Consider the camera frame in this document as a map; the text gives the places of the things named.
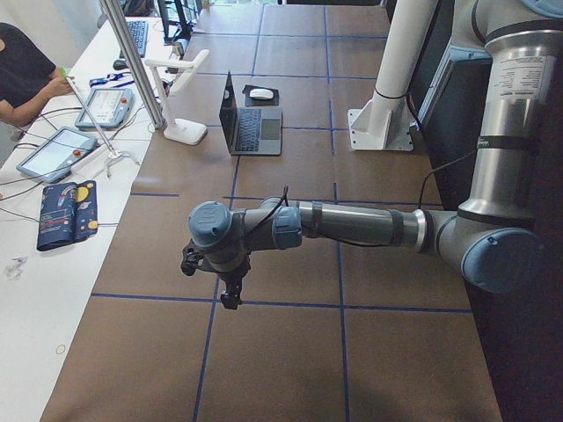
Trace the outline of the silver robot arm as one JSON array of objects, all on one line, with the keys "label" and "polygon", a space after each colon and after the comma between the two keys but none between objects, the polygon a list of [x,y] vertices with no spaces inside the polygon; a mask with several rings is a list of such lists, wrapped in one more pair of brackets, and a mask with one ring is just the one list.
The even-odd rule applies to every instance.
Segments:
[{"label": "silver robot arm", "polygon": [[224,307],[241,302],[253,251],[297,247],[325,237],[361,247],[412,247],[456,268],[472,285],[506,293],[531,282],[542,244],[532,232],[528,194],[553,72],[562,55],[559,1],[459,1],[452,33],[491,56],[469,198],[456,211],[379,210],[319,202],[263,200],[230,211],[208,201],[187,220],[182,272],[215,273]]}]

